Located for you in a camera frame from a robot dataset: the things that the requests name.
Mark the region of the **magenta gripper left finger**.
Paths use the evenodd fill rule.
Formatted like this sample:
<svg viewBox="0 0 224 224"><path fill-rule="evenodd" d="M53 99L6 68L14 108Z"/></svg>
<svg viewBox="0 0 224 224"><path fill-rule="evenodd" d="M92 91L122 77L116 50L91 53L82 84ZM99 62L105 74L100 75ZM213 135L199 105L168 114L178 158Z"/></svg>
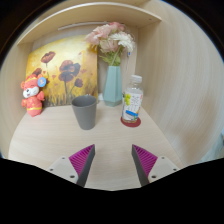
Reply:
<svg viewBox="0 0 224 224"><path fill-rule="evenodd" d="M84 187L94 156L95 145L92 144L69 157L61 156L48 168L48 171L78 186Z"/></svg>

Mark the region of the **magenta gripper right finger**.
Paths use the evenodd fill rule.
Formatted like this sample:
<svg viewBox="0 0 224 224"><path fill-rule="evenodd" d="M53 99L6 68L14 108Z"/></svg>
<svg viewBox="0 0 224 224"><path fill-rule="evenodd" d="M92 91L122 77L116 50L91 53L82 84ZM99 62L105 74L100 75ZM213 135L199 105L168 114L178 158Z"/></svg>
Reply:
<svg viewBox="0 0 224 224"><path fill-rule="evenodd" d="M132 157L139 182L142 186L148 185L179 170L167 157L157 157L137 145L132 145Z"/></svg>

